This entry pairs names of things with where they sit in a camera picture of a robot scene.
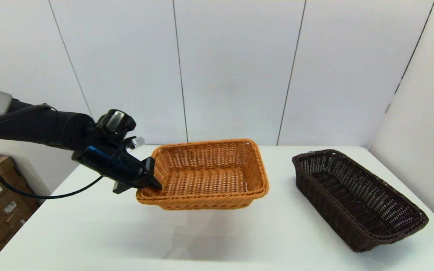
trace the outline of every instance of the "robotic arm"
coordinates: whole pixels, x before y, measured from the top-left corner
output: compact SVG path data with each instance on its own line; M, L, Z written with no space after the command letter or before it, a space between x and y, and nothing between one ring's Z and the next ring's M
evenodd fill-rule
M125 139L127 132L136 127L133 118L126 113L110 110L98 122L88 115L51 110L50 106L16 114L30 107L0 92L0 115L14 115L0 122L0 139L74 151L72 160L115 180L113 192L117 194L149 185L162 189L153 176L155 160L148 157L140 161L127 152L138 142L135 137Z

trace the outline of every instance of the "black cable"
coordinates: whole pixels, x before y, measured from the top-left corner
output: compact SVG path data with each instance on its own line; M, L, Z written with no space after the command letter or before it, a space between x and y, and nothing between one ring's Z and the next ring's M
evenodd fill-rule
M92 183L90 183L89 185L87 185L86 187L83 187L82 189L76 190L74 192L68 193L68 194L63 194L63 195L57 195L57 196L37 196L37 195L31 195L28 193L25 193L23 191L20 191L14 187L12 187L12 185L10 185L4 178L3 176L1 176L0 174L0 183L2 183L2 185L4 185L5 187L7 187L7 189L10 189L11 191L21 194L25 197L29 197L29 198L33 198L33 199L61 199L61 198L65 198L65 197L69 197L69 196L73 196L75 194L78 194L79 192L83 192L86 189L89 189L90 187L92 187L95 183L97 183L99 180L101 180L103 178L103 176L98 177L96 180L94 180Z
M0 116L0 123L1 122L5 122L5 121L7 121L9 119L12 119L14 117L17 117L17 116L19 116L21 114L28 113L30 111L38 110L38 109L41 109L41 108L52 108L52 107L50 105L47 105L47 104L25 107L25 108L22 108L20 110L17 110L17 111L11 112L11 113L7 113L5 115L1 115Z

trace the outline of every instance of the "woven pattern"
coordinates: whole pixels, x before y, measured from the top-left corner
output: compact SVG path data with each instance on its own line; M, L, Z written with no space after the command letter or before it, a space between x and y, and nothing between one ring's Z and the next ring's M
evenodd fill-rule
M139 189L136 198L166 210L238 209L269 191L258 146L248 139L160 146L155 177L162 190Z
M299 190L356 252L397 242L428 223L409 199L338 151L305 153L292 161Z

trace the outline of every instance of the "dark brown wicker basket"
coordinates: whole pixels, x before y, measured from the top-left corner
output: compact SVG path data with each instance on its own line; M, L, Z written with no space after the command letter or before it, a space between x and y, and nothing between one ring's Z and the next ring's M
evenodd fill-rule
M304 153L292 161L299 190L356 252L397 242L428 223L409 199L339 151Z

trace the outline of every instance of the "panel seam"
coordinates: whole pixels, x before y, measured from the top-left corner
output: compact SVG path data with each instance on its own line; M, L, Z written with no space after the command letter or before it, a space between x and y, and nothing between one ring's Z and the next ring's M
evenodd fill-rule
M63 39L63 36L62 36L62 34L61 34L60 26L58 25L57 17L55 16L55 11L53 10L53 6L51 5L51 1L48 0L48 3L50 4L51 13L53 14L53 18L55 19L55 24L57 25L58 33L60 34L61 41L62 41L62 43L63 43L63 46L64 46L64 48L65 48L65 52L66 52L66 54L67 54L67 57L68 57L69 63L70 63L70 65L71 65L71 69L73 70L73 74L75 75L76 82L78 83L79 91L81 91L81 95L83 96L83 100L85 101L86 108L88 108L88 112L90 113L90 115L91 115L92 118L95 118L95 117L93 116L92 111L90 110L90 106L88 105L88 101L86 100L85 94L84 94L84 92L83 92L83 88L81 87L81 84L80 84L80 82L79 82L78 75L76 74L76 70L75 70L75 67L74 67L74 65L73 65L73 62L71 61L71 58L69 57L68 49L67 49L67 47L66 47L65 40Z
M298 40L296 41L296 50L294 51L294 59L292 60L291 75L289 76L289 84L287 85L286 99L284 100L284 108L283 108L283 111L282 111L281 125L279 126L279 134L277 134L277 143L276 143L276 146L279 145L279 139L281 138L282 123L284 121L284 113L286 112L286 104L287 104L287 97L289 96L289 88L291 87L292 72L294 70L294 64L296 62L296 54L298 52L298 45L299 45L299 38L301 36L301 30L303 29L304 12L306 11L306 3L307 3L307 0L304 1L303 14L301 15L301 22L300 22L300 25L299 25L299 33L298 33Z
M180 48L179 48L179 34L177 33L177 17L175 14L175 1L172 0L172 5L174 7L174 23L175 23L175 38L177 40L177 55L179 56L179 73L180 73L180 89L182 90L182 104L184 109L184 121L185 121L185 135L188 142L188 129L186 123L186 113L185 113L185 98L184 98L184 84L182 80L182 65L180 64Z

